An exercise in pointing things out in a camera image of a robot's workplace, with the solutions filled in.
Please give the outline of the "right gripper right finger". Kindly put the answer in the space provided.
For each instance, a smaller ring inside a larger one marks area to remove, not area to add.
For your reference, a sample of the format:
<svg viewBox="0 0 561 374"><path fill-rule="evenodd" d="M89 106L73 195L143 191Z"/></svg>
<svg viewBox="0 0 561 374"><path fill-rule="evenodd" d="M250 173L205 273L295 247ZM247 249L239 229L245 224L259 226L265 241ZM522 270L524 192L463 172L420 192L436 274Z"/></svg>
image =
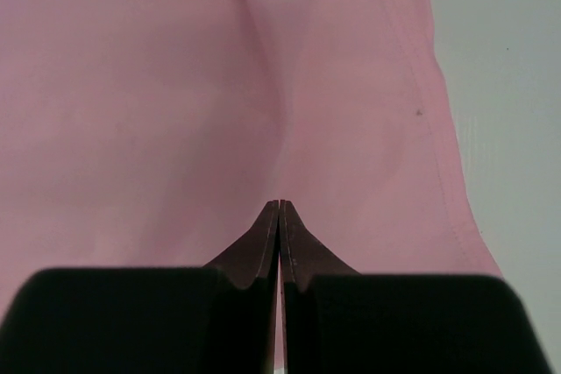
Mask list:
<svg viewBox="0 0 561 374"><path fill-rule="evenodd" d="M280 204L288 373L548 373L521 300L485 275L361 274Z"/></svg>

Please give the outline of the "pink t shirt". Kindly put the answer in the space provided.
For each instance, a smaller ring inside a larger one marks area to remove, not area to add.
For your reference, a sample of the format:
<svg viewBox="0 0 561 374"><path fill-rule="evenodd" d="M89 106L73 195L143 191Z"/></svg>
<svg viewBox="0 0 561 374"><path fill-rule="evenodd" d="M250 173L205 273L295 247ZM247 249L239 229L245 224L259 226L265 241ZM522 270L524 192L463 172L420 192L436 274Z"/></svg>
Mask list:
<svg viewBox="0 0 561 374"><path fill-rule="evenodd" d="M200 267L270 201L361 274L498 278L430 0L1 0L1 317L50 268Z"/></svg>

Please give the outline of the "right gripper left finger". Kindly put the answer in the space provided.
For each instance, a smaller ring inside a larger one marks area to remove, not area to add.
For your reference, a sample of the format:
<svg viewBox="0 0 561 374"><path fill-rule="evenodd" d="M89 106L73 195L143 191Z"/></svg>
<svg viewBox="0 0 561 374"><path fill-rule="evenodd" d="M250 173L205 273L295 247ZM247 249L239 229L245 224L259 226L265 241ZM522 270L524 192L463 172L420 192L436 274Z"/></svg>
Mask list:
<svg viewBox="0 0 561 374"><path fill-rule="evenodd" d="M280 204L200 267L50 268L1 326L4 373L270 373Z"/></svg>

